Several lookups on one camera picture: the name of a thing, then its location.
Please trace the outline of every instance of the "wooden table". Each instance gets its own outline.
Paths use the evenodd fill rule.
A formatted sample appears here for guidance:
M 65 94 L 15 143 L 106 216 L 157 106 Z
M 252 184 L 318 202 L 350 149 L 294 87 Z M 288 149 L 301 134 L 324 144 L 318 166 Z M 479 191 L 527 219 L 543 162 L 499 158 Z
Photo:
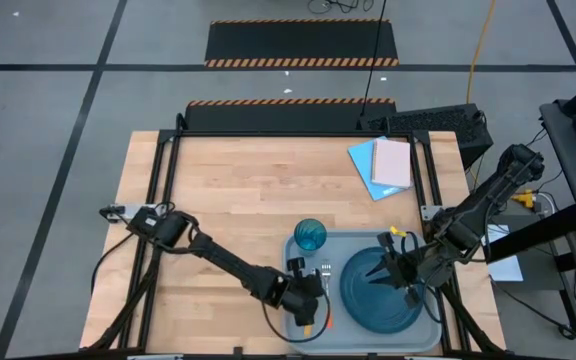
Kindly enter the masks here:
M 468 195 L 457 141 L 454 133 L 430 134 L 444 205 L 456 205 Z M 117 203 L 143 203 L 156 139 L 156 132 L 133 133 Z M 413 190 L 377 202 L 368 195 L 347 152 L 349 146 L 367 140 L 182 138 L 172 201 L 194 214 L 202 231 L 225 248 L 252 264 L 278 269 L 286 237 L 306 217 L 317 218 L 331 229 L 396 225 L 421 233 Z M 427 202 L 432 203 L 423 151 L 418 149 Z M 164 165 L 158 199 L 165 172 Z M 104 251 L 125 235 L 124 226 L 111 225 Z M 185 236 L 178 244 L 183 245 L 187 245 Z M 135 248 L 133 240 L 101 266 L 82 346 L 94 342 L 124 304 Z M 505 347 L 487 266 L 458 265 L 457 273 L 465 306 L 493 342 Z M 447 303 L 446 309 L 453 328 L 452 346 L 458 348 L 454 314 Z M 281 311 L 269 313 L 279 327 Z M 133 329 L 140 316 L 138 309 Z M 292 352 L 271 333 L 259 301 L 237 279 L 194 256 L 164 255 L 150 329 L 148 352 L 229 354 L 235 346 L 251 354 Z M 132 331 L 131 344 L 136 344 L 137 332 Z M 440 352 L 437 345 L 430 353 Z

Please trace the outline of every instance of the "hazard striped mat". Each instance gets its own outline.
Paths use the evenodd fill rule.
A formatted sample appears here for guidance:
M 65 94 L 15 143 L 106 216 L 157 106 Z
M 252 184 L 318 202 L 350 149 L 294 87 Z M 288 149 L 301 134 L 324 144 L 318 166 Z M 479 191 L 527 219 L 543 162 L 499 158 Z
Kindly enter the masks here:
M 375 38 L 380 29 L 377 55 Z M 399 63 L 392 25 L 377 19 L 221 20 L 210 25 L 211 68 L 369 68 Z
M 186 107 L 193 131 L 350 131 L 355 130 L 363 98 L 197 100 Z M 388 116 L 397 111 L 389 98 L 368 98 L 366 115 Z

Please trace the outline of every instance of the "yellow cable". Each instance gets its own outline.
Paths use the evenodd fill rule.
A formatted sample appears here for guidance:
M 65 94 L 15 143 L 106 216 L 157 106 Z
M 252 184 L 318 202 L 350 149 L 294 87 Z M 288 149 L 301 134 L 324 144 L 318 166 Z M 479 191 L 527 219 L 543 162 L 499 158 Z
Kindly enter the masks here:
M 497 0 L 492 0 L 490 3 L 490 9 L 488 10 L 488 16 L 486 17 L 486 22 L 484 22 L 484 28 L 481 30 L 481 35 L 479 36 L 479 42 L 477 43 L 477 50 L 475 50 L 475 56 L 472 58 L 472 63 L 470 64 L 470 74 L 468 75 L 468 91 L 466 92 L 466 103 L 470 104 L 470 89 L 472 87 L 472 76 L 475 72 L 475 64 L 477 64 L 477 58 L 479 57 L 479 51 L 484 43 L 484 37 L 486 36 L 486 31 L 488 31 L 488 23 L 492 18 L 492 14 L 495 11 L 495 3 Z
M 475 56 L 472 58 L 472 63 L 470 63 L 470 72 L 468 73 L 468 90 L 466 91 L 466 104 L 470 104 L 470 89 L 472 89 L 472 77 L 475 73 L 475 65 L 477 64 L 477 58 L 479 58 L 479 52 L 481 51 L 481 47 L 484 43 L 484 37 L 486 36 L 486 32 L 488 31 L 488 24 L 490 23 L 490 19 L 492 19 L 492 14 L 495 12 L 495 4 L 497 0 L 492 0 L 490 2 L 490 9 L 488 9 L 488 16 L 486 16 L 486 21 L 484 22 L 484 28 L 481 29 L 481 35 L 479 35 L 479 42 L 477 42 L 477 49 L 475 50 Z M 479 160 L 479 164 L 484 161 L 483 157 Z M 473 189 L 477 188 L 477 176 L 473 175 L 472 171 L 470 172 L 470 176 L 472 176 L 473 180 Z

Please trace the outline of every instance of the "yellow tag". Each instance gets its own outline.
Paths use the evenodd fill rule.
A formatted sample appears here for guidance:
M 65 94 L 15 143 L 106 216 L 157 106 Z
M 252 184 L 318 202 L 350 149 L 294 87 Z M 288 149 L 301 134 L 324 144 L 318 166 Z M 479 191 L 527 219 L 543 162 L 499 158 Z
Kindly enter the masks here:
M 390 226 L 390 232 L 393 235 L 399 235 L 401 237 L 406 237 L 406 232 L 405 231 L 399 231 L 396 227 L 394 226 Z

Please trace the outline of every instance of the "pink notebook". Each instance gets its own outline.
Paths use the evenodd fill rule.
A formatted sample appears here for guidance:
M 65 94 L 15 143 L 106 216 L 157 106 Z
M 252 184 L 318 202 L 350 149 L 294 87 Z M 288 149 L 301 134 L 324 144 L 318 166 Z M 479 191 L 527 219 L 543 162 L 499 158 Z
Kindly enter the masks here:
M 410 187 L 410 144 L 375 139 L 372 182 L 400 188 Z

